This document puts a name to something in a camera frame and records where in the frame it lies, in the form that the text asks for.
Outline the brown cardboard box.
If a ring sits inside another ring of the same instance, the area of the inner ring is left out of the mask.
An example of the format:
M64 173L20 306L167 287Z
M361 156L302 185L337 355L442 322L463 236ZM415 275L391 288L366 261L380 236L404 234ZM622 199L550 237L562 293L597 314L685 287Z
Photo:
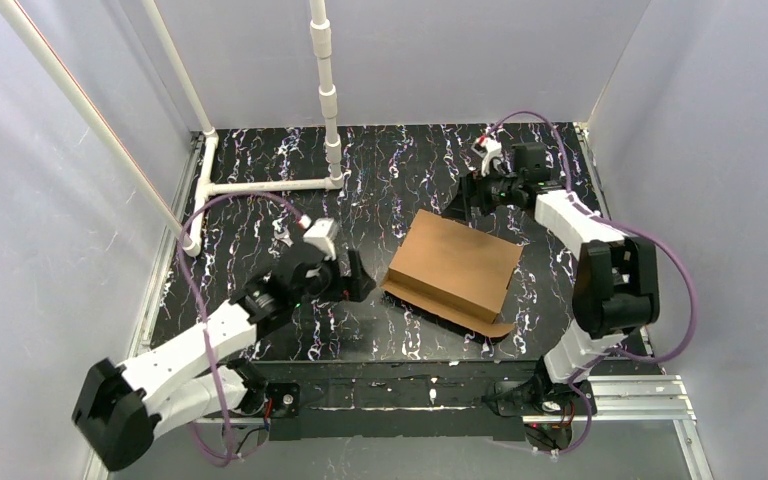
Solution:
M420 210L381 288L394 297L487 338L515 328L498 319L523 248Z

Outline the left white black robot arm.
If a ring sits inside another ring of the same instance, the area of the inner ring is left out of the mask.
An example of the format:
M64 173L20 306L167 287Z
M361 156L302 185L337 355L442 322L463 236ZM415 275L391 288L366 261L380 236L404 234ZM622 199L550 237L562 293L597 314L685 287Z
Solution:
M105 358L92 365L71 420L104 467L121 471L169 431L262 396L262 383L220 360L288 324L305 301L364 301L376 283L358 251L347 256L349 272L342 274L338 260L294 245L206 321L119 364Z

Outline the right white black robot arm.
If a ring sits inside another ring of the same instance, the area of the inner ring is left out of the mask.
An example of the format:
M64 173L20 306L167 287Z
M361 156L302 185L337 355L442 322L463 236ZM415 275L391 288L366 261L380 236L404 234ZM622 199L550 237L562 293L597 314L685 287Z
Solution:
M480 137L472 149L481 165L459 178L443 217L468 222L473 212L489 215L500 206L514 206L528 212L576 259L573 323L539 359L528 382L493 396L560 403L576 396L596 360L657 320L655 246L600 223L573 191L553 178L543 144L515 145L511 170L504 168L501 143L490 136Z

